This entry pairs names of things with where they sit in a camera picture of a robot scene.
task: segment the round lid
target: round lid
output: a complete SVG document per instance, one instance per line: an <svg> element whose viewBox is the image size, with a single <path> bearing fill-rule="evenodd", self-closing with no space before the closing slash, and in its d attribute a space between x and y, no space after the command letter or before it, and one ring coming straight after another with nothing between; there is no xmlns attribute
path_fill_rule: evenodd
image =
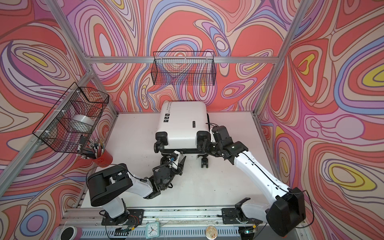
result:
<svg viewBox="0 0 384 240"><path fill-rule="evenodd" d="M61 240L73 240L76 237L77 229L75 227L67 227L64 229L64 231L61 233L60 239Z"/></svg>
<svg viewBox="0 0 384 240"><path fill-rule="evenodd" d="M214 240L217 238L217 229L214 226L208 226L205 230L205 236L209 240Z"/></svg>

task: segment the suitcase logo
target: suitcase logo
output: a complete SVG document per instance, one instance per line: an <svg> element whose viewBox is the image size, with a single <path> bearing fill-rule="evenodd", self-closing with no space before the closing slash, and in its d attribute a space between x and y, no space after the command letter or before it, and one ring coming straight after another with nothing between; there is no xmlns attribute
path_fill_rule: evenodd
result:
<svg viewBox="0 0 384 240"><path fill-rule="evenodd" d="M168 122L169 120L169 113L166 113L165 117L164 117L164 122Z"/></svg>

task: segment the white table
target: white table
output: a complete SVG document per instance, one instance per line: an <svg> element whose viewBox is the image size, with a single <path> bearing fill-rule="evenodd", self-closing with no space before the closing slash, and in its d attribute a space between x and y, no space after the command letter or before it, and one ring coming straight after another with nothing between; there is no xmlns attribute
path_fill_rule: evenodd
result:
<svg viewBox="0 0 384 240"><path fill-rule="evenodd" d="M107 144L113 163L125 163L139 177L153 175L152 168L160 165L160 153L155 153L155 133L159 113L120 114ZM210 121L224 125L233 141L241 141L254 157L272 173L262 141L250 112L209 113ZM209 168L201 168L201 158L187 155L183 175L176 175L173 188L154 199L144 199L124 192L120 195L127 207L218 206L234 205L244 197L266 203L266 198L251 180L228 160L208 157ZM87 192L81 207L91 207Z"/></svg>

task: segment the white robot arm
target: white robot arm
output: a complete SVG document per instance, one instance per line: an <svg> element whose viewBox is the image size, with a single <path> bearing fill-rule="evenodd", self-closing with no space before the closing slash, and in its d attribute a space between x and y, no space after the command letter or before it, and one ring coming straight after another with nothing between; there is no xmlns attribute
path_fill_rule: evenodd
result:
<svg viewBox="0 0 384 240"><path fill-rule="evenodd" d="M215 157L228 159L241 169L259 187L268 204L256 203L245 198L235 205L236 219L247 222L249 219L267 221L280 236L302 222L305 216L304 194L298 188L290 189L269 173L241 142L233 142L224 126L212 128L215 142L205 138L197 144L197 149ZM125 204L118 197L124 191L136 193L151 199L167 189L175 175L181 175L185 157L177 151L163 155L161 165L153 169L149 179L133 176L125 164L113 166L92 174L88 179L91 205L102 206L116 224L124 224L127 219Z"/></svg>

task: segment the wire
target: wire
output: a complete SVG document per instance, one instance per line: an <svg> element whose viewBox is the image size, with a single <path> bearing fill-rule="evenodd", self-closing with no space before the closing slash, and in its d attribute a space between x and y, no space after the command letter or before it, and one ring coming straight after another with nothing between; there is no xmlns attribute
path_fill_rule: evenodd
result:
<svg viewBox="0 0 384 240"><path fill-rule="evenodd" d="M87 171L87 174L85 175L85 183L86 183L88 189L89 189L89 187L88 187L88 180L87 180L87 178L88 178L88 173L89 173L92 169L95 169L95 168L98 168L98 167L103 167L103 166L109 166L109 165L120 166L120 167L122 167L123 169L127 170L127 172L128 172L132 177L136 178L137 180L145 181L145 182L148 181L147 179L142 179L142 178L138 178L138 177L133 176L133 174L132 174L126 167L123 167L122 165L119 165L119 164L104 164L104 165L99 165L99 166L93 167L93 168L91 168L90 170Z"/></svg>
<svg viewBox="0 0 384 240"><path fill-rule="evenodd" d="M108 231L107 231L107 225L105 225L105 233L107 234L108 239L111 240L111 238L109 237Z"/></svg>
<svg viewBox="0 0 384 240"><path fill-rule="evenodd" d="M307 224L306 226L303 226L303 227L296 227L296 228L306 228L306 227L311 226L311 225L313 224L313 222L314 222L314 211L313 211L313 206L312 206L311 197L310 197L310 195L309 195L309 193L308 193L307 190L304 190L303 192L307 192L307 195L308 195L308 198L309 198L309 200L310 200L310 204L311 204L311 209L312 209L312 215L313 215L313 218L312 218L312 221L311 221L309 224Z"/></svg>
<svg viewBox="0 0 384 240"><path fill-rule="evenodd" d="M137 223L137 225L139 225L139 222L136 222L136 218L137 218L136 216L134 216L134 215L129 215L128 218L129 218L129 217L133 217L133 219L135 220L135 224L133 225L133 227L136 226L136 223Z"/></svg>
<svg viewBox="0 0 384 240"><path fill-rule="evenodd" d="M253 239L255 239L258 235L260 235L260 233L264 230L265 226L267 225L267 223L265 223L265 225L263 226L263 228L260 230L260 232L258 234L256 234Z"/></svg>
<svg viewBox="0 0 384 240"><path fill-rule="evenodd" d="M133 215L133 217L137 219L137 225L136 225L136 227L137 227L137 226L139 225L139 223L140 223L140 220L139 220L139 218L138 218L137 216L135 216L135 215Z"/></svg>
<svg viewBox="0 0 384 240"><path fill-rule="evenodd" d="M208 125L212 124L212 125L216 125L217 127L219 127L219 125L217 125L216 123L213 123L213 122L206 122L205 124L208 124Z"/></svg>
<svg viewBox="0 0 384 240"><path fill-rule="evenodd" d="M308 225L306 225L306 226L303 226L303 227L296 227L296 228L306 228L306 227L309 227L310 225L312 225L313 224L313 222L314 222L314 211L313 211L313 205L312 205L312 201L311 201L311 197L310 197L310 195L309 195L309 193L308 193L308 191L307 190L303 190L303 191L301 191L301 192L299 192L299 193L293 193L293 192L288 192L288 191L286 191L286 190L284 190L284 189L282 189L279 185L277 185L274 181L272 181L272 179L270 179L269 178L269 176L257 165L257 164L255 164L255 162L254 161L252 161L250 158L249 158L249 156L247 156L245 153L243 153L243 152L241 152L242 154L244 154L248 159L249 159L249 161L251 161L257 168L259 168L260 169L260 171L262 172L262 173L264 173L264 175L274 184L274 185L276 185L280 190L282 190L283 192L286 192L286 193L288 193L288 194L292 194L292 195L298 195L298 194L301 194L301 193L304 193L304 192L307 192L307 196L308 196L308 198L309 198L309 200L310 200L310 204L311 204L311 210L312 210L312 215L313 215L313 218L312 218L312 221L311 221L311 223L309 223Z"/></svg>
<svg viewBox="0 0 384 240"><path fill-rule="evenodd" d="M156 169L159 169L159 168L168 166L168 165L170 165L170 164L172 164L172 163L173 163L173 162L167 162L167 163L161 164L160 166L157 166L157 167L152 168L152 171L155 171Z"/></svg>
<svg viewBox="0 0 384 240"><path fill-rule="evenodd" d="M217 215L218 217L228 217L228 218L233 218L235 217L234 215L233 216L225 216L225 215Z"/></svg>
<svg viewBox="0 0 384 240"><path fill-rule="evenodd" d="M166 222L166 223L163 223L162 225L160 225L159 227L162 227L162 226L164 226L165 224L168 224L170 222L170 220L168 221L168 222Z"/></svg>

